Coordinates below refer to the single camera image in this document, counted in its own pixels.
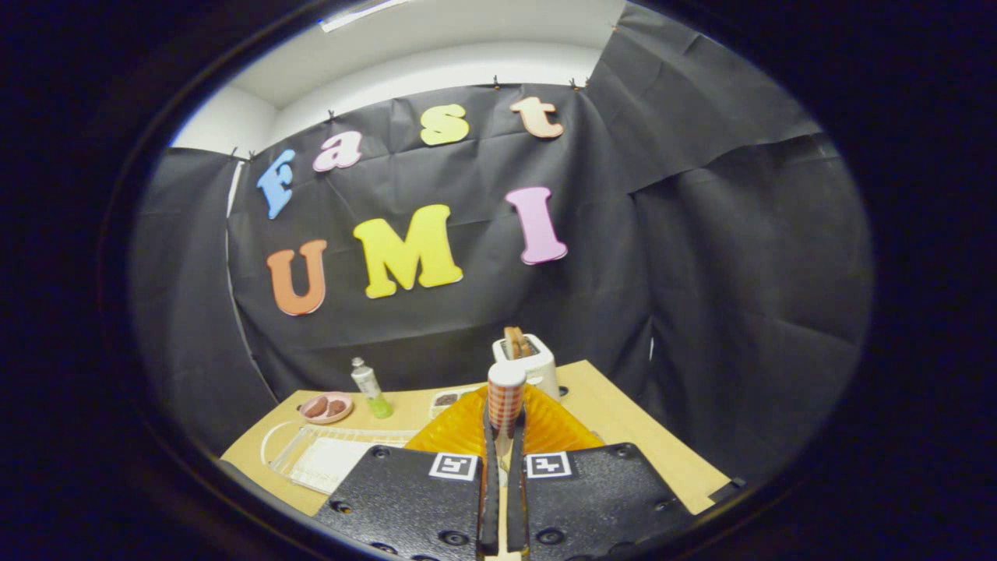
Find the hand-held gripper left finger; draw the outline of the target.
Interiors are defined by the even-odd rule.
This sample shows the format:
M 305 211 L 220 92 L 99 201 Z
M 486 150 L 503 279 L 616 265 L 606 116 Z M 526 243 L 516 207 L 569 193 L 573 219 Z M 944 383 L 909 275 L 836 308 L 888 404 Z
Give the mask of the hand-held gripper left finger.
M 498 553 L 499 473 L 486 393 L 465 393 L 405 447 L 363 453 L 317 522 L 402 559 Z

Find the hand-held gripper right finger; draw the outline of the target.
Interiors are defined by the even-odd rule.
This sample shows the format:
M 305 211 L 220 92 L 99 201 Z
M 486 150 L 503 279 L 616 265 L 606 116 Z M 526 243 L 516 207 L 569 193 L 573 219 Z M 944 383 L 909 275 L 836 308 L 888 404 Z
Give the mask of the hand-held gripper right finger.
M 532 386 L 516 423 L 509 547 L 527 560 L 620 559 L 693 515 L 634 443 L 602 443 Z

